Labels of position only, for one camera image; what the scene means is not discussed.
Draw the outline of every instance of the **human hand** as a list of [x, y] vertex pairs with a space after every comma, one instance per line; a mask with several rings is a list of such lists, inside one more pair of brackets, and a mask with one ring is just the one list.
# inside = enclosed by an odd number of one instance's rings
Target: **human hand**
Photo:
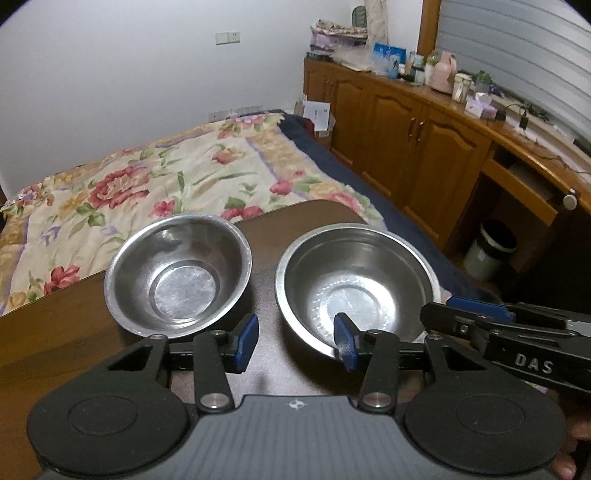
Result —
[[552, 463], [551, 470], [562, 480], [572, 480], [577, 472], [570, 456], [579, 440], [591, 440], [591, 409], [572, 398], [560, 398], [560, 406], [567, 416], [567, 438]]

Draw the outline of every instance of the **blue gripper pad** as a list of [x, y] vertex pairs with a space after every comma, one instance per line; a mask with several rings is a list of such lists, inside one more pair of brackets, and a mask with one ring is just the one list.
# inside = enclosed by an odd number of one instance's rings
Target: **blue gripper pad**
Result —
[[355, 353], [355, 340], [339, 314], [335, 315], [335, 343], [347, 372], [357, 370], [359, 357]]
[[257, 342], [258, 317], [253, 314], [238, 338], [238, 351], [234, 357], [231, 373], [241, 374], [246, 371], [246, 367], [248, 367], [248, 362], [251, 360]]
[[484, 317], [491, 317], [497, 322], [515, 323], [515, 313], [510, 312], [503, 305], [494, 305], [484, 301], [461, 299], [450, 297], [446, 302], [452, 309], [464, 310], [465, 312], [476, 313]]

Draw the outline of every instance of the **silver pivot bolt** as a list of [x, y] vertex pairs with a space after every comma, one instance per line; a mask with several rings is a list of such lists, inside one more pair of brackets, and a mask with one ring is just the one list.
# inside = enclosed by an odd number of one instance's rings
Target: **silver pivot bolt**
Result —
[[384, 408], [392, 403], [392, 398], [387, 393], [371, 392], [363, 396], [362, 402], [368, 407]]
[[202, 396], [199, 402], [206, 408], [220, 410], [221, 408], [228, 406], [230, 399], [223, 393], [214, 392]]

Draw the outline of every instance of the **drawer knob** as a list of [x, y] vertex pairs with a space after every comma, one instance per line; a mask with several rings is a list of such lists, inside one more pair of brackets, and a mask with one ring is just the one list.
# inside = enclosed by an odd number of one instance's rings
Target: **drawer knob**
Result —
[[567, 210], [574, 210], [577, 208], [579, 201], [577, 200], [577, 192], [575, 189], [570, 189], [569, 193], [562, 199], [562, 204]]

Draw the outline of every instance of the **bowl rim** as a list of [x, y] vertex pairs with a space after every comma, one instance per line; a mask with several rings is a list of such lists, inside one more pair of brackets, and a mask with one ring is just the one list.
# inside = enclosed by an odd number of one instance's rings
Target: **bowl rim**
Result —
[[[133, 248], [133, 246], [137, 244], [137, 242], [147, 238], [156, 231], [162, 230], [162, 228], [166, 226], [173, 226], [178, 225], [180, 223], [195, 221], [205, 221], [206, 223], [213, 223], [217, 226], [220, 226], [221, 228], [228, 231], [234, 237], [234, 239], [238, 241], [242, 257], [242, 265], [241, 273], [238, 278], [238, 283], [236, 284], [236, 287], [234, 288], [230, 297], [224, 302], [224, 304], [221, 305], [220, 308], [217, 309], [214, 313], [212, 313], [209, 317], [206, 317], [206, 322], [200, 322], [199, 327], [196, 327], [195, 324], [190, 324], [178, 329], [168, 330], [152, 329], [139, 325], [134, 319], [128, 317], [125, 313], [123, 313], [119, 306], [119, 303], [116, 300], [115, 273], [118, 265], [124, 259], [126, 254], [128, 254], [129, 251]], [[171, 215], [162, 220], [158, 220], [154, 223], [145, 226], [144, 228], [130, 236], [125, 241], [125, 243], [121, 245], [121, 248], [118, 250], [115, 256], [113, 256], [111, 262], [109, 263], [109, 267], [106, 270], [105, 281], [103, 283], [103, 293], [105, 296], [105, 303], [107, 305], [109, 312], [111, 313], [111, 316], [125, 330], [134, 333], [135, 335], [140, 335], [142, 337], [148, 337], [150, 335], [166, 335], [168, 338], [180, 338], [187, 335], [192, 335], [209, 327], [210, 325], [220, 320], [225, 314], [227, 314], [246, 290], [246, 286], [248, 285], [248, 281], [250, 280], [251, 273], [251, 247], [248, 244], [248, 241], [246, 240], [244, 234], [236, 225], [234, 225], [232, 222], [224, 220], [222, 217], [218, 215], [196, 212], [177, 213], [175, 215]]]
[[379, 230], [377, 228], [363, 223], [334, 223], [331, 225], [324, 225], [318, 227], [308, 233], [305, 233], [304, 235], [298, 237], [291, 243], [291, 245], [287, 248], [287, 250], [285, 250], [285, 252], [281, 256], [281, 259], [279, 260], [277, 270], [275, 271], [275, 299], [277, 301], [277, 305], [279, 306], [279, 310], [281, 311], [283, 318], [290, 326], [290, 328], [295, 332], [295, 334], [298, 337], [300, 337], [303, 341], [305, 341], [305, 343], [311, 346], [314, 350], [334, 360], [340, 360], [338, 350], [324, 343], [322, 340], [318, 339], [312, 333], [310, 333], [310, 331], [298, 320], [293, 310], [291, 309], [289, 301], [287, 300], [287, 294], [285, 293], [285, 274], [287, 272], [287, 267], [291, 261], [291, 258], [304, 243], [314, 238], [315, 236], [319, 236], [326, 232], [347, 229], [357, 229], [377, 233], [378, 235], [382, 235], [391, 240], [394, 240], [395, 242], [401, 244], [403, 247], [408, 249], [408, 251], [423, 267], [425, 273], [427, 274], [427, 277], [429, 278], [431, 289], [433, 291], [432, 301], [441, 303], [441, 288], [439, 285], [439, 279], [437, 278], [435, 271], [433, 270], [429, 262], [427, 262], [425, 257], [416, 249], [416, 247], [414, 247], [404, 238], [396, 235], [395, 233]]

